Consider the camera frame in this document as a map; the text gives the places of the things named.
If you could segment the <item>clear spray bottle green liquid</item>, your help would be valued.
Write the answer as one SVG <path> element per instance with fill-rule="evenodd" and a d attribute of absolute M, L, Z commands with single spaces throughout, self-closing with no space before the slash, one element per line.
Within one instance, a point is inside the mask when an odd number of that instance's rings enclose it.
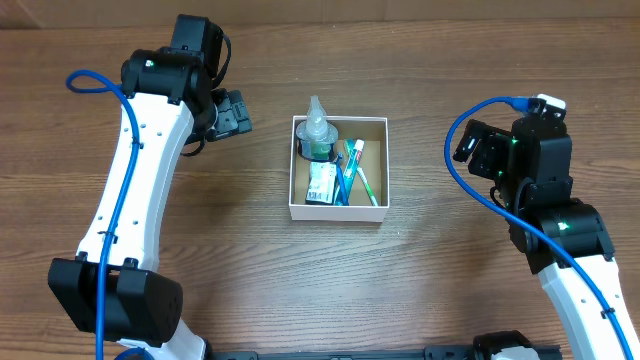
<path fill-rule="evenodd" d="M 295 136 L 301 157 L 315 162 L 331 162 L 336 157 L 338 130 L 327 120 L 318 96 L 310 97 L 306 119 L 296 127 Z"/>

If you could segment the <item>blue disposable razor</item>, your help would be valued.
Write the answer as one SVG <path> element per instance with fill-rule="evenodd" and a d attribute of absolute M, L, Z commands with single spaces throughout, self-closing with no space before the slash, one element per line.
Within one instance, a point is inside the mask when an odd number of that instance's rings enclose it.
<path fill-rule="evenodd" d="M 339 153 L 334 162 L 336 167 L 336 179 L 338 181 L 338 186 L 339 186 L 339 189 L 336 191 L 336 200 L 334 201 L 335 206 L 349 205 L 348 197 L 346 196 L 344 174 L 341 167 L 342 159 L 343 159 L 343 155 Z"/>

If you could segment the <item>green white toothbrush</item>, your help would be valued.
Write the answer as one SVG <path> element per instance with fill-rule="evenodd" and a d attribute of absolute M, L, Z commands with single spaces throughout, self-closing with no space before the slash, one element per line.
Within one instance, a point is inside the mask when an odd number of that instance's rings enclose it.
<path fill-rule="evenodd" d="M 346 139 L 344 141 L 344 150 L 347 153 L 351 153 L 352 150 L 354 149 L 355 143 L 356 143 L 356 141 L 354 139 Z M 375 194 L 374 194 L 373 190 L 370 187 L 370 184 L 369 184 L 369 182 L 367 180 L 367 177 L 365 175 L 364 170 L 361 167 L 358 167 L 357 168 L 357 172 L 358 172 L 358 175 L 359 175 L 359 177 L 360 177 L 360 179 L 361 179 L 361 181 L 363 183 L 363 186 L 364 186 L 364 188 L 365 188 L 365 190 L 366 190 L 366 192 L 367 192 L 367 194 L 369 196 L 371 204 L 374 207 L 377 207 L 378 206 L 378 201 L 377 201 L 377 199 L 375 197 Z"/>

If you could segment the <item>white teal toothpaste tube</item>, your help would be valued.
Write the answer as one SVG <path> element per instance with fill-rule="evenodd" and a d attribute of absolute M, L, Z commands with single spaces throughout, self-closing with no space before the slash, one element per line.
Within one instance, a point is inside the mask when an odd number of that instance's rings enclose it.
<path fill-rule="evenodd" d="M 361 139 L 347 139 L 344 141 L 345 151 L 348 154 L 347 163 L 342 171 L 343 181 L 338 182 L 338 192 L 334 204 L 337 206 L 348 206 L 349 197 L 353 187 L 357 169 L 359 167 L 360 158 L 364 149 L 365 142 Z"/>

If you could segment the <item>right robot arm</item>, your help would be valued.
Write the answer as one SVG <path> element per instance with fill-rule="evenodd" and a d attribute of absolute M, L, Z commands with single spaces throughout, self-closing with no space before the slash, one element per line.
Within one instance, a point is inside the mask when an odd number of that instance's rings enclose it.
<path fill-rule="evenodd" d="M 564 101 L 494 97 L 462 113 L 444 142 L 454 181 L 502 217 L 551 300 L 577 359 L 636 359 L 639 337 L 599 212 L 573 197 Z"/>

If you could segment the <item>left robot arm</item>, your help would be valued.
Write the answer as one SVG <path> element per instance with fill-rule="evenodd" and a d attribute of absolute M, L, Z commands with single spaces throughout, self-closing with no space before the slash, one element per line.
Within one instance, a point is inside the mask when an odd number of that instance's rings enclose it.
<path fill-rule="evenodd" d="M 179 15 L 171 42 L 136 50 L 113 82 L 90 70 L 66 80 L 95 81 L 121 105 L 114 158 L 96 214 L 71 259 L 51 262 L 48 284 L 76 328 L 126 359 L 209 359 L 209 342 L 183 321 L 181 285 L 159 271 L 159 239 L 176 164 L 209 142 L 247 133 L 238 91 L 221 83 L 231 42 L 209 19 Z"/>

